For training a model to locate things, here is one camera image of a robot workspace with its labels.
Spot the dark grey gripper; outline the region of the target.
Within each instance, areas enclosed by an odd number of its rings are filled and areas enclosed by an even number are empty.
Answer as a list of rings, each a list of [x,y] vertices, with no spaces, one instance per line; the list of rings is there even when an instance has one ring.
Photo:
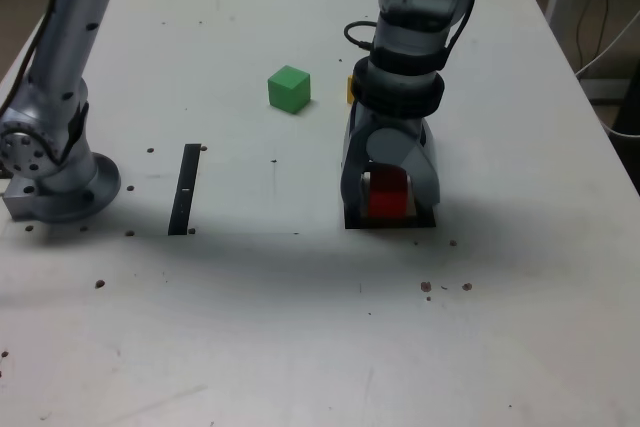
[[[366,143],[370,125],[376,131]],[[362,176],[369,159],[404,170],[421,207],[440,202],[433,136],[423,118],[380,116],[363,104],[352,105],[341,161],[341,197],[346,215],[364,214]]]

